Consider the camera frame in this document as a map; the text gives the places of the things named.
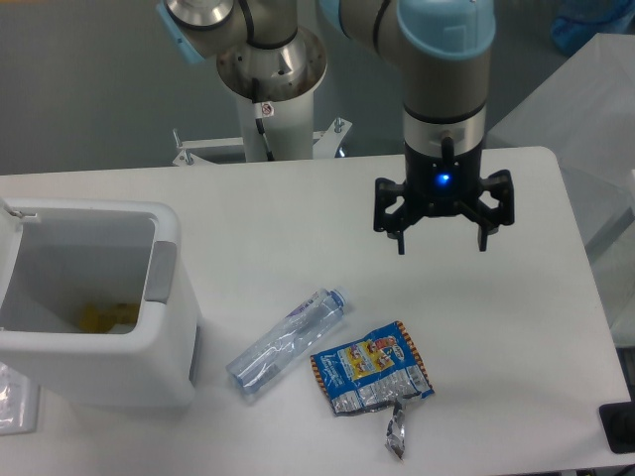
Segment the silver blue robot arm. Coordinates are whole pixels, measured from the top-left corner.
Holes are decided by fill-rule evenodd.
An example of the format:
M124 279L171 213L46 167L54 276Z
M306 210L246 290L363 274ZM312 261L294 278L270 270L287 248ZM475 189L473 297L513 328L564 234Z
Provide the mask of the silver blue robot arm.
M510 173L480 174L493 3L323 1L320 8L402 78L406 177L375 182L374 229L402 241L425 217L462 215L485 248L515 219ZM313 98L326 53L300 25L296 2L162 1L157 11L188 61L215 60L237 99L248 161L314 156Z

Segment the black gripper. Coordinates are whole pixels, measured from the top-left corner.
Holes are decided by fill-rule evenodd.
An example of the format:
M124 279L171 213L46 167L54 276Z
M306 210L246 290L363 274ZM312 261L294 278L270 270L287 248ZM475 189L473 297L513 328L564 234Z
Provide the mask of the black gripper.
M463 215L477 224L478 249L485 252L488 238L515 222L515 195L509 170L480 177L482 145L444 159L405 144L405 182L375 180L373 230L395 240L404 255L404 233L423 217Z

